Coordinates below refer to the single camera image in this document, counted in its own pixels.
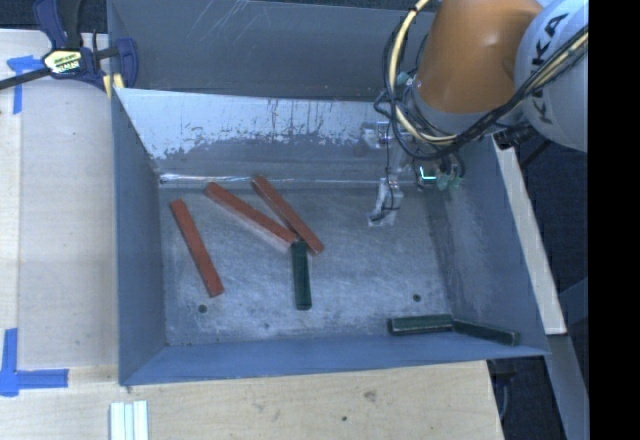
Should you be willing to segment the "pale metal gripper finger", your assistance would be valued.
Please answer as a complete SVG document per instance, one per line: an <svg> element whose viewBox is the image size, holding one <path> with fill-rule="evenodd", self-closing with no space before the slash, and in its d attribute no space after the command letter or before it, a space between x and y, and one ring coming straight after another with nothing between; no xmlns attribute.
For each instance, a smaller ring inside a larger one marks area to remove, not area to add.
<svg viewBox="0 0 640 440"><path fill-rule="evenodd" d="M378 184L374 207L372 211L368 213L368 224L370 227L377 227L385 224L388 216L386 205L389 197L389 186L385 179L381 179Z"/></svg>
<svg viewBox="0 0 640 440"><path fill-rule="evenodd" d="M383 202L383 224L393 225L402 203L402 190L396 181L385 183Z"/></svg>

